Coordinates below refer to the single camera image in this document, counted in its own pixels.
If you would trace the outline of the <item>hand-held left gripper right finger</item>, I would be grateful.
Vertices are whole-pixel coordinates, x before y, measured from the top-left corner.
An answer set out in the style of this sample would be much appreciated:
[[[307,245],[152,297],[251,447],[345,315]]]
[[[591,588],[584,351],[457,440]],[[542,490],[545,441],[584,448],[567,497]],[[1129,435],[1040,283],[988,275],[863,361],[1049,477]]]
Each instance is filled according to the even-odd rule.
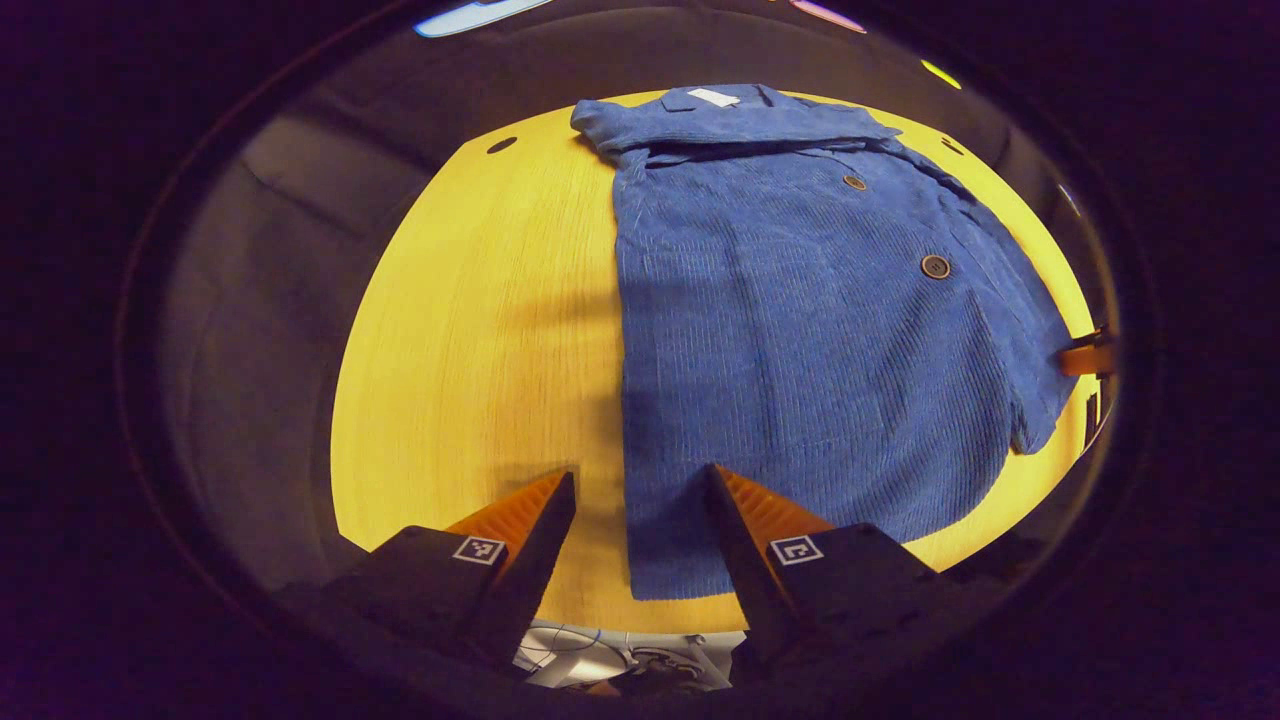
[[[705,509],[759,669],[891,669],[973,628],[1001,596],[934,570],[870,523],[835,527],[728,468]]]

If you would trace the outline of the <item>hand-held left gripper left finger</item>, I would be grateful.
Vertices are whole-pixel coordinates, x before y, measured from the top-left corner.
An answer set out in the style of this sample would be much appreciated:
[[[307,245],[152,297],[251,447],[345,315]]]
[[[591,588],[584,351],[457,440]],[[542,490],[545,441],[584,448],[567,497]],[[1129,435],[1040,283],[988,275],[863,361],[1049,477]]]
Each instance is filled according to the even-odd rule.
[[[349,653],[425,650],[512,664],[576,514],[571,470],[549,471],[445,529],[407,525],[320,584],[276,601]]]

